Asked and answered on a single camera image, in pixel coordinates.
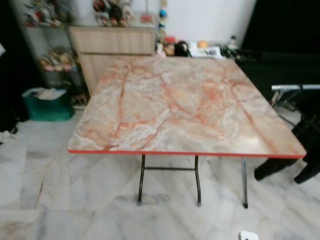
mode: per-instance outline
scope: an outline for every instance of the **table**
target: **table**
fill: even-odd
[[[195,171],[198,156],[303,158],[306,151],[232,60],[117,56],[68,144],[76,154],[142,154],[144,170]],[[145,167],[146,155],[193,155],[194,168]]]

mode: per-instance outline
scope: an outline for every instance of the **table leg crossbar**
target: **table leg crossbar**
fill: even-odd
[[[166,171],[195,171],[195,180],[196,180],[196,188],[198,193],[198,203],[197,205],[201,206],[201,189],[200,189],[200,181],[199,181],[199,172],[198,172],[198,156],[195,156],[194,160],[194,168],[184,168],[184,167],[152,167],[145,166],[146,155],[142,155],[142,163],[141,163],[141,174],[140,174],[140,185],[139,185],[139,194],[138,194],[138,206],[141,205],[142,200],[142,188],[144,184],[144,173],[145,170],[166,170]]]

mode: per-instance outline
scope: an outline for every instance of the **teal bin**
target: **teal bin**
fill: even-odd
[[[49,99],[40,99],[44,91],[50,93],[49,97],[44,97]],[[64,89],[32,88],[25,91],[22,97],[30,119],[34,121],[61,122],[69,120],[75,113],[69,94]]]

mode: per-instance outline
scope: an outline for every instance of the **red table edge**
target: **red table edge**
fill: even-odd
[[[184,156],[217,156],[217,157],[258,157],[258,158],[274,158],[274,159],[301,159],[307,153],[303,155],[277,155],[277,154],[244,154],[244,153],[207,153],[207,152],[178,152],[178,151],[105,151],[105,150],[71,150],[72,154],[141,154],[141,155],[184,155]]]

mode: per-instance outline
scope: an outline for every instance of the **wooden cabinet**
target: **wooden cabinet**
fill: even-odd
[[[153,28],[72,26],[69,30],[91,95],[112,58],[155,52]]]

